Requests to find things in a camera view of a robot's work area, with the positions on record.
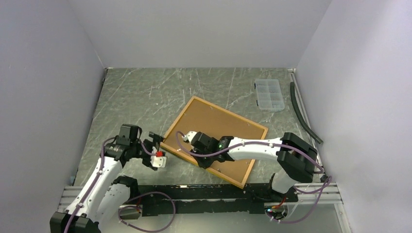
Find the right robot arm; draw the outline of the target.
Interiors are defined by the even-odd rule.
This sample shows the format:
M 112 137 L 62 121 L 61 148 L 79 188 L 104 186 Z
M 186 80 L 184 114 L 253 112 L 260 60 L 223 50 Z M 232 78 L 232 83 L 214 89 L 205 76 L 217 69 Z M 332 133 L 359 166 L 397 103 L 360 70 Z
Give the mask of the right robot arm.
M 281 138 L 254 140 L 233 136 L 220 139 L 202 132 L 190 131 L 183 137 L 190 144 L 192 155 L 199 167 L 208 168 L 215 161 L 223 163 L 239 160 L 273 160 L 281 166 L 270 179 L 267 195 L 272 201 L 280 201 L 297 183 L 312 182 L 317 150 L 293 133 Z

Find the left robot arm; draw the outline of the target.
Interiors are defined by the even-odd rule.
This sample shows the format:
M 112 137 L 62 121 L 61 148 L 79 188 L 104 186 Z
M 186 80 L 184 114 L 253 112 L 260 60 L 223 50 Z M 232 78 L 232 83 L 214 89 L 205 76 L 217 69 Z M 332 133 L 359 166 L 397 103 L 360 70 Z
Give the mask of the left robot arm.
M 141 127 L 122 124 L 118 135 L 102 143 L 96 167 L 80 193 L 63 211 L 52 215 L 52 233 L 100 233 L 103 223 L 117 213 L 123 203 L 138 200 L 137 180 L 119 175 L 126 163 L 142 159 L 142 163 L 154 171 L 166 163 L 165 153 L 160 151 L 164 137 L 149 132 L 151 139 L 141 140 L 141 135 Z

